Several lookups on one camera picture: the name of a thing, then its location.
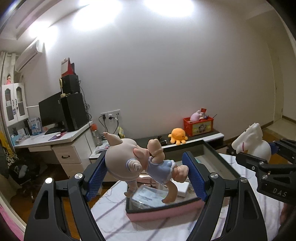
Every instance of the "white desk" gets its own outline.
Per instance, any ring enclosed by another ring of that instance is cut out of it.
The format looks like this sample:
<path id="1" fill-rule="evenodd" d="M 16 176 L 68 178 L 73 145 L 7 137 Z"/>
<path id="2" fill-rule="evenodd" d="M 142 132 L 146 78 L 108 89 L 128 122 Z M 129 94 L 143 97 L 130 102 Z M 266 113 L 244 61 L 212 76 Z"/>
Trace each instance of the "white desk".
<path id="1" fill-rule="evenodd" d="M 31 148 L 31 147 L 40 147 L 40 146 L 51 146 L 51 145 L 56 145 L 56 144 L 72 142 L 80 134 L 82 134 L 85 130 L 87 130 L 92 123 L 93 122 L 90 121 L 89 123 L 87 123 L 83 127 L 81 127 L 79 130 L 68 132 L 64 136 L 62 136 L 61 138 L 56 139 L 56 140 L 49 141 L 49 139 L 51 139 L 57 133 L 52 133 L 52 134 L 48 134 L 48 135 L 44 135 L 44 133 L 41 133 L 41 134 L 36 135 L 36 136 L 31 136 L 30 138 L 24 140 L 19 145 L 15 145 L 14 148 L 17 149 L 17 148 Z"/>
<path id="2" fill-rule="evenodd" d="M 91 163 L 89 156 L 95 149 L 94 139 L 89 129 L 91 124 L 92 121 L 79 130 L 68 132 L 56 140 L 49 141 L 57 133 L 31 136 L 16 145 L 15 149 L 28 148 L 30 152 L 42 152 L 40 155 L 45 163 L 61 164 L 70 178 L 76 173 L 83 172 Z"/>

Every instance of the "pig figurine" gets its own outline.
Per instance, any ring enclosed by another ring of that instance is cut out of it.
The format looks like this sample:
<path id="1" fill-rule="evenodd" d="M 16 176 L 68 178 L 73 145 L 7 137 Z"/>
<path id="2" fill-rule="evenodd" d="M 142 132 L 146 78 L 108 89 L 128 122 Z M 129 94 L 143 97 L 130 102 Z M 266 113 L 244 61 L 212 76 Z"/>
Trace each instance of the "pig figurine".
<path id="1" fill-rule="evenodd" d="M 128 138 L 120 139 L 117 135 L 104 132 L 110 147 L 105 154 L 105 163 L 108 172 L 118 180 L 128 184 L 125 196 L 131 197 L 138 188 L 136 179 L 143 170 L 155 181 L 168 187 L 168 194 L 162 200 L 167 204 L 177 198 L 178 189 L 170 180 L 183 183 L 188 174 L 188 167 L 177 166 L 173 160 L 164 160 L 165 155 L 158 139 L 148 142 L 148 149 L 142 148 Z"/>

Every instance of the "red storage box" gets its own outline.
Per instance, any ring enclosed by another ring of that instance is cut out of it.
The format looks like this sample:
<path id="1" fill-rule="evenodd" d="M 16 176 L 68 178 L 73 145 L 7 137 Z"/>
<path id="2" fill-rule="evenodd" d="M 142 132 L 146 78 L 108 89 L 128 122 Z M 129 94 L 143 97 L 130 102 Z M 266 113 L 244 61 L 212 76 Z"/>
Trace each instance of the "red storage box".
<path id="1" fill-rule="evenodd" d="M 213 131 L 213 121 L 214 119 L 211 117 L 196 122 L 191 122 L 190 117 L 183 118 L 184 131 L 190 137 L 211 132 Z"/>

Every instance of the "computer tower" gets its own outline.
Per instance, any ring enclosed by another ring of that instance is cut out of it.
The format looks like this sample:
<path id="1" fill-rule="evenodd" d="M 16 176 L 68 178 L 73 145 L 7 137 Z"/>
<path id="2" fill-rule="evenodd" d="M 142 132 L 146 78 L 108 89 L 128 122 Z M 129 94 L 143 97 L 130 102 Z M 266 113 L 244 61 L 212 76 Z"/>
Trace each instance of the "computer tower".
<path id="1" fill-rule="evenodd" d="M 81 93 L 70 94 L 61 98 L 64 112 L 64 125 L 67 131 L 76 131 L 87 124 L 88 115 Z"/>
<path id="2" fill-rule="evenodd" d="M 69 74 L 61 78 L 62 89 L 64 94 L 80 93 L 80 85 L 78 75 Z"/>

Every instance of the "pig figure leg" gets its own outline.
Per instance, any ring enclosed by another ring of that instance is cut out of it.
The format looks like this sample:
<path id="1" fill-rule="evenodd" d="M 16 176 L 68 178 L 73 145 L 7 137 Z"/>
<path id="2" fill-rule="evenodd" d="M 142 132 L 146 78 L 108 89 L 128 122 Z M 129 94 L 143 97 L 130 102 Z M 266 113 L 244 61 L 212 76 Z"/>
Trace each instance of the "pig figure leg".
<path id="1" fill-rule="evenodd" d="M 128 184 L 128 191 L 124 193 L 126 197 L 131 197 L 138 188 L 137 180 L 126 182 Z"/>
<path id="2" fill-rule="evenodd" d="M 178 195 L 178 189 L 176 185 L 170 180 L 165 184 L 168 187 L 167 196 L 161 200 L 163 203 L 168 204 L 170 202 L 174 202 Z"/>

